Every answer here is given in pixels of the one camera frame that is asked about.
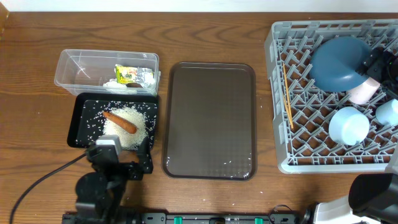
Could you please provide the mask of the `white foil paper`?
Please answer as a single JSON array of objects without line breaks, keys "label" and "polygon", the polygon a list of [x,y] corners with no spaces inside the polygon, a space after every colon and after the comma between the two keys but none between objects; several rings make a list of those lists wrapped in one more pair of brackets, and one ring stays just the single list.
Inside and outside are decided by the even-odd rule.
[{"label": "white foil paper", "polygon": [[103,84],[103,87],[112,94],[133,95],[137,93],[136,90],[127,87],[126,84],[118,83],[116,79],[110,79]]}]

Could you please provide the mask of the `light blue small bowl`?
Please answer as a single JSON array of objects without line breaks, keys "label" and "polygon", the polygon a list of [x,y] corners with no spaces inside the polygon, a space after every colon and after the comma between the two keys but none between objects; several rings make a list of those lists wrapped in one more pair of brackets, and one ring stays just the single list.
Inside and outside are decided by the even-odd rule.
[{"label": "light blue small bowl", "polygon": [[368,135],[370,123],[368,118],[354,107],[348,106],[338,110],[329,123],[331,139],[338,143],[354,146]]}]

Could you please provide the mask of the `pink white cup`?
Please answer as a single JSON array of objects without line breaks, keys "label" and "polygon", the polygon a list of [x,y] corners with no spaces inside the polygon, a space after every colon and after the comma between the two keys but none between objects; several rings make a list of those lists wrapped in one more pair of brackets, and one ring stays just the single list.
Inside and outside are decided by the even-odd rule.
[{"label": "pink white cup", "polygon": [[350,102],[357,105],[363,105],[371,99],[379,87],[379,82],[372,78],[368,78],[365,82],[351,90],[348,90],[346,93],[349,95],[348,99]]}]

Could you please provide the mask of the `yellow snack wrapper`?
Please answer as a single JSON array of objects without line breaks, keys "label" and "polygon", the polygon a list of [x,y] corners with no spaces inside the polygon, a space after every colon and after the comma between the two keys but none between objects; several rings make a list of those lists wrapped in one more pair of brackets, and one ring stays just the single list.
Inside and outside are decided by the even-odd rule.
[{"label": "yellow snack wrapper", "polygon": [[154,72],[150,68],[128,67],[115,65],[116,81],[120,84],[138,84],[143,88],[149,88],[155,84]]}]

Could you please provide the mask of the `light blue cup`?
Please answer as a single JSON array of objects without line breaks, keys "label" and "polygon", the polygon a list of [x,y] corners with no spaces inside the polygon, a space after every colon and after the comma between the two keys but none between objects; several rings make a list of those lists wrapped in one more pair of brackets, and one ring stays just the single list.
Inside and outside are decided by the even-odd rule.
[{"label": "light blue cup", "polygon": [[397,126],[397,100],[393,99],[379,106],[376,110],[376,119],[383,125]]}]

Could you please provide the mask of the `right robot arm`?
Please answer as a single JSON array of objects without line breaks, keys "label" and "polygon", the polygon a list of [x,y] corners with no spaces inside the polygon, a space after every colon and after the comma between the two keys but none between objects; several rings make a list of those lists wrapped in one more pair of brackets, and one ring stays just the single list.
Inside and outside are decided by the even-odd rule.
[{"label": "right robot arm", "polygon": [[[397,56],[385,48],[371,51],[356,70],[382,84],[393,100],[376,110],[379,123],[397,126]],[[361,174],[349,194],[316,205],[310,223],[397,223],[397,151],[380,174]]]}]

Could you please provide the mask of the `orange carrot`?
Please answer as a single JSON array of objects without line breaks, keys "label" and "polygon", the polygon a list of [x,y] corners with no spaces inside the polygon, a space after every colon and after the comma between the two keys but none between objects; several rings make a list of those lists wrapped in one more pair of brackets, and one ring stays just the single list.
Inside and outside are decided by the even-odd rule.
[{"label": "orange carrot", "polygon": [[102,114],[107,120],[119,126],[121,129],[125,130],[125,132],[129,134],[135,134],[137,132],[136,125],[128,120],[107,111],[103,111]]}]

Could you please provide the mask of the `pile of white rice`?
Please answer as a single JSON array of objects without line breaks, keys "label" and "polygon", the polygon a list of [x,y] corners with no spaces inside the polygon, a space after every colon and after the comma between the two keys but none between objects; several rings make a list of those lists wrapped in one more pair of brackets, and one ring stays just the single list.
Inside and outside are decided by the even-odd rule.
[{"label": "pile of white rice", "polygon": [[116,135],[124,150],[135,151],[145,139],[154,142],[157,105],[148,102],[86,100],[71,138],[75,147],[88,147],[101,136]]}]

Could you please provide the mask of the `dark blue plate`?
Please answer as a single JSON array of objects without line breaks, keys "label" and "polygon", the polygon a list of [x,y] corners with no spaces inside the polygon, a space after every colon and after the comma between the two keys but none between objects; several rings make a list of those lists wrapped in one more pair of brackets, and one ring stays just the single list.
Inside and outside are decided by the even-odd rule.
[{"label": "dark blue plate", "polygon": [[353,89],[368,79],[358,74],[356,69],[370,53],[371,47],[360,39],[331,39],[314,52],[310,61],[310,78],[323,91],[342,92]]}]

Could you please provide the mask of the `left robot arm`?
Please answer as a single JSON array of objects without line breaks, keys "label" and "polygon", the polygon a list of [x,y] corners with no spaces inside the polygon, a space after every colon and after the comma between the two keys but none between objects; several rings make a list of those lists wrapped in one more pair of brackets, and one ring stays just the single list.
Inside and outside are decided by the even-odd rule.
[{"label": "left robot arm", "polygon": [[95,170],[76,184],[77,215],[73,223],[140,223],[140,215],[123,208],[121,200],[130,180],[142,180],[153,171],[149,138],[136,151],[137,162],[120,162],[122,151],[117,135],[101,136],[85,154]]}]

